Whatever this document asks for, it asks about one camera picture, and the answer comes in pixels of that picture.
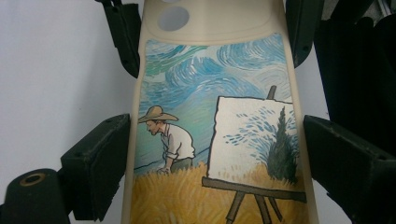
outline swirling blue sky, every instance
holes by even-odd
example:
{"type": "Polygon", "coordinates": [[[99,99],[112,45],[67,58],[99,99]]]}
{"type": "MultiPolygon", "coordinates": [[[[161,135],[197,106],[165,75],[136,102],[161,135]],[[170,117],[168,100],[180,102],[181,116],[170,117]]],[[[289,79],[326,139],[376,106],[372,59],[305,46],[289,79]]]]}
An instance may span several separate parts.
{"type": "MultiPolygon", "coordinates": [[[[160,105],[179,118],[176,125],[193,138],[196,153],[207,149],[213,134],[219,96],[266,98],[291,102],[282,36],[218,46],[185,46],[150,40],[146,46],[139,117],[160,105]]],[[[160,136],[138,125],[135,167],[162,159],[160,136]]]]}

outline van gogh style artwork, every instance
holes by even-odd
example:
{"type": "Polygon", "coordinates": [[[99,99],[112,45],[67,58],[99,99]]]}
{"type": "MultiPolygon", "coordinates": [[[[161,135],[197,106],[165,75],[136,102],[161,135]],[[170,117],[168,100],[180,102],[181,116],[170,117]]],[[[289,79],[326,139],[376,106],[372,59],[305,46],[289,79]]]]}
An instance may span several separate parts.
{"type": "Polygon", "coordinates": [[[150,40],[138,123],[132,223],[309,222],[281,35],[150,40]]]}

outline yellow grass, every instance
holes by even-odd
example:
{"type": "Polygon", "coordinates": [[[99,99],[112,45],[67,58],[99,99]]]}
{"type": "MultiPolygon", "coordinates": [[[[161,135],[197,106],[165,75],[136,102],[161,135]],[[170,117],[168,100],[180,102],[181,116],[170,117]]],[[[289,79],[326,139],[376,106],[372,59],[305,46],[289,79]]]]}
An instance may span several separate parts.
{"type": "Polygon", "coordinates": [[[296,178],[297,183],[289,184],[286,181],[279,181],[272,179],[267,173],[267,167],[261,163],[255,166],[253,170],[247,172],[244,175],[237,175],[239,167],[237,165],[231,167],[231,173],[223,172],[219,173],[219,177],[222,180],[226,180],[232,183],[243,183],[262,189],[283,189],[290,191],[304,191],[304,180],[303,173],[301,170],[297,170],[296,178]]]}
{"type": "MultiPolygon", "coordinates": [[[[131,223],[226,223],[235,192],[202,187],[206,169],[206,165],[201,163],[198,167],[175,174],[138,176],[134,183],[131,223]]],[[[305,203],[276,202],[284,219],[279,222],[266,201],[273,223],[309,223],[305,203]]],[[[253,195],[245,196],[234,223],[262,223],[253,195]]]]}

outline beige surface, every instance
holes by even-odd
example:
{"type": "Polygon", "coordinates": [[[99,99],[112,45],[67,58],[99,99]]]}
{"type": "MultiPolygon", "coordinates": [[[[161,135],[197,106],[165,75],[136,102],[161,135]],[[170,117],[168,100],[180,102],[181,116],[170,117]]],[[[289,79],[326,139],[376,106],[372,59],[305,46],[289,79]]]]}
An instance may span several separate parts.
{"type": "MultiPolygon", "coordinates": [[[[186,14],[177,18],[186,19],[186,14]]],[[[306,155],[302,113],[299,107],[299,97],[295,73],[288,40],[286,19],[281,0],[180,0],[167,3],[162,0],[147,0],[144,5],[139,53],[141,66],[139,78],[136,81],[134,105],[132,110],[132,136],[130,153],[126,170],[122,223],[129,223],[131,197],[133,187],[134,151],[137,130],[137,115],[140,99],[140,85],[145,75],[145,44],[150,39],[162,42],[185,45],[218,45],[266,37],[273,33],[283,36],[285,54],[288,61],[291,95],[295,104],[294,112],[300,136],[300,155],[304,169],[305,191],[307,194],[309,216],[311,223],[318,223],[317,208],[313,194],[312,179],[309,171],[309,161],[306,155]],[[171,7],[182,7],[188,11],[188,21],[182,28],[175,31],[164,31],[160,28],[159,19],[162,13],[171,7]]]]}

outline green tree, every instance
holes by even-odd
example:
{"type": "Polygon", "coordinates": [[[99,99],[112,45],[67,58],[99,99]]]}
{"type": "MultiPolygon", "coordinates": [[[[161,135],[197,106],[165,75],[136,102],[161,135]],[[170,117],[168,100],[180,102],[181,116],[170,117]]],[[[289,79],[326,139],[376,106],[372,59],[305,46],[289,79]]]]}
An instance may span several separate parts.
{"type": "Polygon", "coordinates": [[[291,146],[291,137],[286,133],[285,107],[283,107],[277,124],[276,140],[268,152],[268,175],[277,180],[296,183],[296,155],[296,150],[291,146]]]}

